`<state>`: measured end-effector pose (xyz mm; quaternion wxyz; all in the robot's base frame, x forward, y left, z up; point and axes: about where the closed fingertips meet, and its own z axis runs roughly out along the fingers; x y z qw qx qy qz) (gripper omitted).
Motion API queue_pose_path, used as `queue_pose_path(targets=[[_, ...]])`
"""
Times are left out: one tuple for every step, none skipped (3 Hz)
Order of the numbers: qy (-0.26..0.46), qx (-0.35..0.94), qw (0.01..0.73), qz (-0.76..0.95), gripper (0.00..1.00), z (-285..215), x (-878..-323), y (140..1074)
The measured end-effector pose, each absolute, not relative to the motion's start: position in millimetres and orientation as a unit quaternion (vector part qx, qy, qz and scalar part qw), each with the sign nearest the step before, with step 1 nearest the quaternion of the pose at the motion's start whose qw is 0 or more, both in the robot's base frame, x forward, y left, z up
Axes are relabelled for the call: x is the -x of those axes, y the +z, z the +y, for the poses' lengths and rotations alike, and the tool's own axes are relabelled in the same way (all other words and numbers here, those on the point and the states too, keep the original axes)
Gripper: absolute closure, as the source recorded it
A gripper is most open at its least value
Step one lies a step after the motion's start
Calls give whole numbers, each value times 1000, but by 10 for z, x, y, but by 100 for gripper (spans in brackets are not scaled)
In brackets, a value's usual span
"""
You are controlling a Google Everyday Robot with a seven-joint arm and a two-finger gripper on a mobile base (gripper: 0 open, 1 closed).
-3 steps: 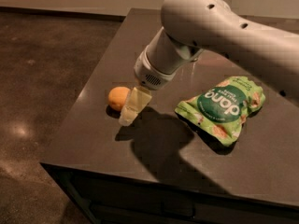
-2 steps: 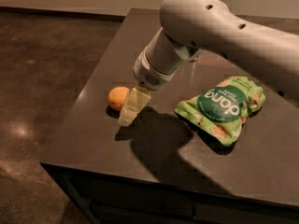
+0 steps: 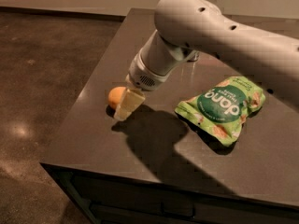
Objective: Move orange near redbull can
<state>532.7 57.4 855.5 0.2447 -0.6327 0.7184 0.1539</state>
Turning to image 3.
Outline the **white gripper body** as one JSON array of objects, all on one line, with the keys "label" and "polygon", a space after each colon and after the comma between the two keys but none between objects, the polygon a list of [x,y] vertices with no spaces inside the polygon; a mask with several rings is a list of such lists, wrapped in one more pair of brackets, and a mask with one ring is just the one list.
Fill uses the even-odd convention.
[{"label": "white gripper body", "polygon": [[169,74],[162,76],[150,71],[142,60],[140,50],[130,64],[126,82],[136,89],[155,91],[166,82],[168,77]]}]

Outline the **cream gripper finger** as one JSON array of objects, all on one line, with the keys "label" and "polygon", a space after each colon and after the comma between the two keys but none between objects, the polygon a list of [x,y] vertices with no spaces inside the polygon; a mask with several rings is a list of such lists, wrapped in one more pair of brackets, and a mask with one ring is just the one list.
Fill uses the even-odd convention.
[{"label": "cream gripper finger", "polygon": [[114,118],[118,121],[128,119],[145,101],[145,95],[140,89],[126,88],[121,101],[116,107]]}]

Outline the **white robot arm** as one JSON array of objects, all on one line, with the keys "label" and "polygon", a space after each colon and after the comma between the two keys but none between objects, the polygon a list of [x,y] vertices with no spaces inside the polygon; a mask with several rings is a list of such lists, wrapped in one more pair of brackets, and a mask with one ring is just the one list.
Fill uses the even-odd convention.
[{"label": "white robot arm", "polygon": [[299,107],[299,40],[232,21],[206,0],[160,0],[155,31],[136,54],[114,118],[127,119],[179,64],[202,51]]}]

